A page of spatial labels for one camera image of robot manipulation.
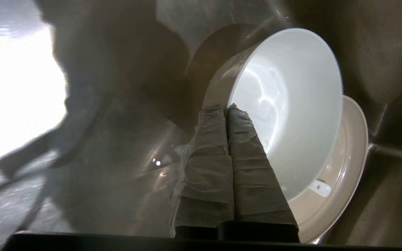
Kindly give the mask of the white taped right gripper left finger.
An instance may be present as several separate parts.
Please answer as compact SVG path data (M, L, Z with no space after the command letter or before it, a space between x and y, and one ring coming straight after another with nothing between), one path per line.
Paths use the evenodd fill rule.
M210 234L235 217L232 159L225 114L221 106L206 106L178 168L170 198L174 210L171 236L201 230Z

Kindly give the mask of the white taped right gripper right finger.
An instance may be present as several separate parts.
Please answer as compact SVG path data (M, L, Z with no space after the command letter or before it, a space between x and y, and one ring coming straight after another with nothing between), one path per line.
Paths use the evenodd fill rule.
M236 220L297 227L250 116L232 104L227 121Z

